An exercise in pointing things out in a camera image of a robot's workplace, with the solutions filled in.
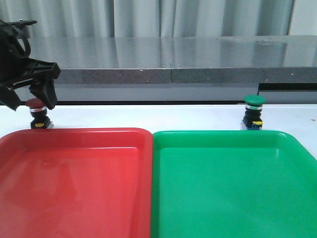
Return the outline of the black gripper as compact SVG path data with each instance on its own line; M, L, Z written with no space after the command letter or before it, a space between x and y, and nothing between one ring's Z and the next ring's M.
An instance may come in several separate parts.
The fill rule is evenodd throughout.
M60 75L56 62L30 58L31 46L24 28L36 20L0 21L0 103L16 111L21 100L7 87L31 85L29 91L52 110L57 104L54 80Z

